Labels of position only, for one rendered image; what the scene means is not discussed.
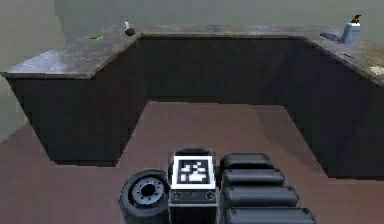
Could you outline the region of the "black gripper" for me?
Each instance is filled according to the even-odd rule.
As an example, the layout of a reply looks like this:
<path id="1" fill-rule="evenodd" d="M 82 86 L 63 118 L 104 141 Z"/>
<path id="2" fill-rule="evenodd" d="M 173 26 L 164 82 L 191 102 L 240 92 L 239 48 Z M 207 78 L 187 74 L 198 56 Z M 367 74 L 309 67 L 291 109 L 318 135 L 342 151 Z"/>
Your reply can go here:
<path id="1" fill-rule="evenodd" d="M 169 189 L 162 170 L 149 169 L 131 176 L 118 199 L 124 224 L 169 224 Z"/>

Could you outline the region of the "dark kitchen counter stone top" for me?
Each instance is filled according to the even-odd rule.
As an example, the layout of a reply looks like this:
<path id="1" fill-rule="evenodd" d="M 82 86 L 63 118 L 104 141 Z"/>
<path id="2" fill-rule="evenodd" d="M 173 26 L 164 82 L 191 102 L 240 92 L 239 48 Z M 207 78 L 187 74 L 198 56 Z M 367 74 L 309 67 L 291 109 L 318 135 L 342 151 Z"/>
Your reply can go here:
<path id="1" fill-rule="evenodd" d="M 384 44 L 336 43 L 324 26 L 132 28 L 103 28 L 4 72 L 50 160 L 115 165 L 152 100 L 277 105 L 328 176 L 384 180 Z"/>

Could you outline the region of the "dark blue flat utensil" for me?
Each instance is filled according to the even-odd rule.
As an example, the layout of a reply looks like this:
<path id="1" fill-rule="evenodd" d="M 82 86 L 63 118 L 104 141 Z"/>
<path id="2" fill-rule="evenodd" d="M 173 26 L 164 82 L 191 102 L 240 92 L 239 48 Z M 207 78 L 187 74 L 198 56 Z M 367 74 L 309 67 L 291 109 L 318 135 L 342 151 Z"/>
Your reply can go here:
<path id="1" fill-rule="evenodd" d="M 336 43 L 341 42 L 340 37 L 332 33 L 320 33 L 320 36 Z"/>

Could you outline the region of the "pale blue soap bottle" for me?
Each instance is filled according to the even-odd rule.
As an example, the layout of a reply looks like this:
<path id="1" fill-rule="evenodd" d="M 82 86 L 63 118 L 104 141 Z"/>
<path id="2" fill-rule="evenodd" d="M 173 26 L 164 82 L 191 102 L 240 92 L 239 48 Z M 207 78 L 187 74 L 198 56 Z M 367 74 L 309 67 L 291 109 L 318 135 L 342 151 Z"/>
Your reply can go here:
<path id="1" fill-rule="evenodd" d="M 360 14 L 355 15 L 353 19 L 345 25 L 340 38 L 341 43 L 351 44 L 359 38 L 361 31 L 360 17 Z"/>

